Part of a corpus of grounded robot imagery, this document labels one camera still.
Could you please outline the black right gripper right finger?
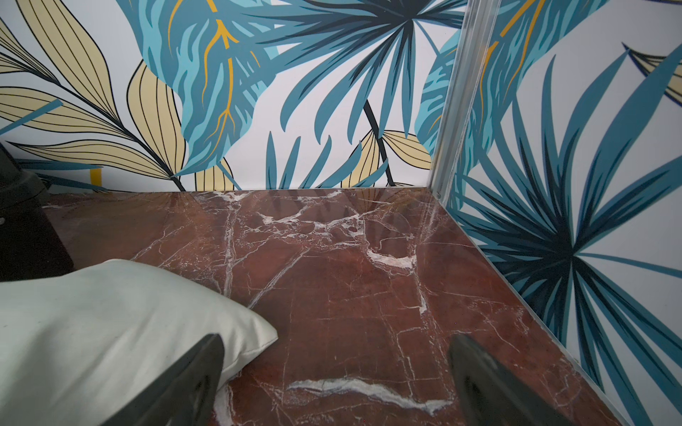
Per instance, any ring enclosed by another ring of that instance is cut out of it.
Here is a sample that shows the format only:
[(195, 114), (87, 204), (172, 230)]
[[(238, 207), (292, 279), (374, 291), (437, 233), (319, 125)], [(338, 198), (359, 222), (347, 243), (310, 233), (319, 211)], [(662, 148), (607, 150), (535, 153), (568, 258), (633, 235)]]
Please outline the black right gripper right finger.
[(451, 338), (448, 359), (468, 425), (572, 424), (468, 335)]

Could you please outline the white cloth soil bag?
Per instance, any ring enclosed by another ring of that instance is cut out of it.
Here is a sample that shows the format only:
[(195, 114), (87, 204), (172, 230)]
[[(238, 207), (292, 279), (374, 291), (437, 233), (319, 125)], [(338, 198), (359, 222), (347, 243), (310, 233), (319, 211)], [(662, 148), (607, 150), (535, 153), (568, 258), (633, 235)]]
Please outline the white cloth soil bag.
[(1, 286), (1, 422), (99, 425), (206, 335), (226, 382), (272, 345), (264, 318), (198, 283), (121, 259)]

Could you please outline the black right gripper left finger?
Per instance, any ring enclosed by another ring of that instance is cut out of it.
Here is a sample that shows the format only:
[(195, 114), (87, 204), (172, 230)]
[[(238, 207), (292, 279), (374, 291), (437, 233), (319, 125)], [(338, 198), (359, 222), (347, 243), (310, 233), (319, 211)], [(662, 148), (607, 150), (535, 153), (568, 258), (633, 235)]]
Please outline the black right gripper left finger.
[(220, 335), (206, 335), (104, 424), (208, 424), (224, 354)]

